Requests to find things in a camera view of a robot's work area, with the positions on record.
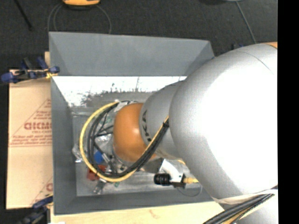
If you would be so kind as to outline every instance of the gray box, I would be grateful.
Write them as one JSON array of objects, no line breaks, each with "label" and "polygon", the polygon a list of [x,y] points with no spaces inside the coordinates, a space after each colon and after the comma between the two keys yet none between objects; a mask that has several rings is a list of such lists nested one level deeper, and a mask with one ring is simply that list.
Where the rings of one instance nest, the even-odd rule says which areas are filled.
[{"label": "gray box", "polygon": [[210,42],[202,40],[50,32],[51,66],[61,69],[51,84],[54,213],[210,201],[204,190],[196,195],[194,184],[185,195],[159,186],[89,195],[80,186],[85,167],[75,163],[71,150],[83,123],[74,114],[92,113],[116,99],[144,102],[213,57]]}]

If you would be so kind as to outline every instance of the clamp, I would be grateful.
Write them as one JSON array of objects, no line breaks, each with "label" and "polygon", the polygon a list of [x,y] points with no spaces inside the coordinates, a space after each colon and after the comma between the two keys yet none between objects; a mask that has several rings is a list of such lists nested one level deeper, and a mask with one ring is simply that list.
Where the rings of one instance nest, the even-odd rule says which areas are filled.
[{"label": "clamp", "polygon": [[51,77],[60,71],[58,66],[48,67],[41,56],[37,58],[37,63],[38,67],[34,67],[26,57],[22,60],[19,70],[2,74],[1,81],[4,83],[18,83],[25,80]]}]

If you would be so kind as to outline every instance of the dark floor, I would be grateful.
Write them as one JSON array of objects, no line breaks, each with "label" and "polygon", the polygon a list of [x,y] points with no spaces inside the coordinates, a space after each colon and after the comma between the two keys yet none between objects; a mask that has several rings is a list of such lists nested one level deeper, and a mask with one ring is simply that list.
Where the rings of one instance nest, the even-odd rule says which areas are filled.
[{"label": "dark floor", "polygon": [[[97,8],[53,8],[61,0],[19,0],[34,31],[29,31],[14,0],[0,0],[0,74],[21,59],[48,49],[48,30],[108,33],[109,22]],[[278,0],[102,0],[112,34],[209,40],[216,56],[234,44],[278,40]],[[7,168],[7,86],[0,86],[0,223],[10,224],[28,210],[4,210]]]}]

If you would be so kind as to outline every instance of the red object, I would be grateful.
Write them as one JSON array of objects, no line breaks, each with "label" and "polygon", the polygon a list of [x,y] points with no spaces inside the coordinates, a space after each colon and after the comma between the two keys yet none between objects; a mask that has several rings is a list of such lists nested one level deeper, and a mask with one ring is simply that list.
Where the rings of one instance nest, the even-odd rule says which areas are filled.
[{"label": "red object", "polygon": [[[106,171],[106,166],[105,165],[98,165],[99,169],[101,169],[103,172]],[[97,176],[93,171],[88,169],[87,171],[87,179],[91,181],[99,180],[99,176]]]}]

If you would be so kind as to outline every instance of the cardboard box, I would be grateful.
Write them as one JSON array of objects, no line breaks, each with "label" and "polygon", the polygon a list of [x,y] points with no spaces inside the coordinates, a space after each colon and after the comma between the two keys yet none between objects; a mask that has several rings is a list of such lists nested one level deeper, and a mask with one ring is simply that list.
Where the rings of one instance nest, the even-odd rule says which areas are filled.
[{"label": "cardboard box", "polygon": [[7,209],[27,208],[53,192],[50,80],[10,84]]}]

